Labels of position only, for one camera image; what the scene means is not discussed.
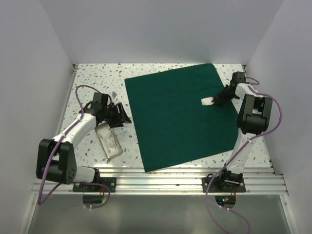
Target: green cloth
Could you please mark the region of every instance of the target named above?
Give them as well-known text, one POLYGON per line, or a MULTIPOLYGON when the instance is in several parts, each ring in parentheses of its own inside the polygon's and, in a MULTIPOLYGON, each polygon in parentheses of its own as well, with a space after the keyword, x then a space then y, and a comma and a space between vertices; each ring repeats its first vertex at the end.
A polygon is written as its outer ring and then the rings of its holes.
POLYGON ((212 64, 128 78, 125 84, 146 172, 233 149, 233 104, 201 104, 224 88, 212 64))

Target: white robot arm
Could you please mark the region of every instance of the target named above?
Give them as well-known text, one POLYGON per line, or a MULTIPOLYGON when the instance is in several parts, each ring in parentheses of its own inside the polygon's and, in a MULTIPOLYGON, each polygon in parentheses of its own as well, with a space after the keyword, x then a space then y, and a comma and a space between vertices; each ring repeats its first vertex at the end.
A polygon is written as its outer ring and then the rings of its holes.
POLYGON ((233 188, 240 187, 243 187, 240 189, 244 192, 244 167, 254 141, 256 141, 256 139, 250 140, 250 138, 262 134, 269 126, 273 100, 254 94, 249 86, 251 85, 246 82, 244 73, 235 72, 230 85, 226 85, 215 97, 202 99, 203 105, 218 106, 226 105, 233 98, 243 100, 237 118, 238 137, 229 160, 237 154, 246 141, 250 141, 250 144, 247 144, 214 180, 213 184, 217 187, 218 192, 228 192, 233 188))

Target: metal frame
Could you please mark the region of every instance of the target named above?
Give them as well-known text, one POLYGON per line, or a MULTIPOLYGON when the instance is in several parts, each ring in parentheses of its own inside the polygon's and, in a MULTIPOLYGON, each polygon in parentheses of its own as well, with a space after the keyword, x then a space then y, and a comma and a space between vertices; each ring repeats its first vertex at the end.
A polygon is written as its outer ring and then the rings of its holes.
POLYGON ((31 221, 34 216, 38 194, 30 194, 23 221, 19 228, 19 234, 28 234, 31 221))
MULTIPOLYGON (((210 173, 216 173, 219 168, 213 169, 165 169, 156 173, 143 174, 142 168, 120 168, 117 170, 100 168, 101 177, 116 177, 117 185, 114 195, 204 195, 201 178, 210 173)), ((273 170, 256 168, 244 173, 246 193, 241 195, 286 195, 287 189, 282 175, 275 175, 273 170)), ((36 179, 32 193, 37 194, 40 180, 36 179)), ((55 183, 47 181, 44 193, 48 193, 55 183)), ((73 185, 62 185, 54 193, 72 193, 73 185)))
POLYGON ((284 213, 285 213, 285 217, 288 223, 289 230, 291 234, 298 234, 299 229, 298 229, 298 226, 296 224, 296 221, 293 215, 293 210, 289 202, 289 197, 288 195, 280 195, 280 198, 281 198, 281 202, 282 202, 282 206, 284 209, 284 213))

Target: white object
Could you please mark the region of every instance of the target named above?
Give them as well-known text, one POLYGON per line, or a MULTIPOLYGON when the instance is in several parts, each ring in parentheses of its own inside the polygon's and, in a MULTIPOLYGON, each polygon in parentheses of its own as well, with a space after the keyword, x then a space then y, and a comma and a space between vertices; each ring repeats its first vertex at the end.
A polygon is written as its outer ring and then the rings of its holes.
POLYGON ((77 166, 77 172, 73 182, 86 182, 90 183, 93 181, 95 170, 90 167, 77 166))
POLYGON ((114 131, 107 123, 99 125, 95 130, 108 159, 122 154, 123 149, 114 131))
POLYGON ((203 98, 201 100, 201 104, 203 106, 210 106, 210 105, 213 105, 214 104, 214 98, 213 97, 206 97, 206 98, 203 98))

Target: white wall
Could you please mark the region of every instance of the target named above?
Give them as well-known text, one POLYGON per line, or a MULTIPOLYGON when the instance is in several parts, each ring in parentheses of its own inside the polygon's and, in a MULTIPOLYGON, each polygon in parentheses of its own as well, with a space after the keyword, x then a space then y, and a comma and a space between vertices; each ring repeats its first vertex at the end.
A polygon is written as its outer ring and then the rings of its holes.
POLYGON ((38 0, 0 1, 0 233, 18 233, 71 64, 38 0))
POLYGON ((252 57, 282 0, 40 0, 73 63, 252 57))
POLYGON ((275 170, 285 176, 301 232, 307 234, 312 229, 311 12, 310 0, 285 0, 247 66, 247 75, 261 82, 260 90, 281 102, 282 125, 266 142, 275 170))

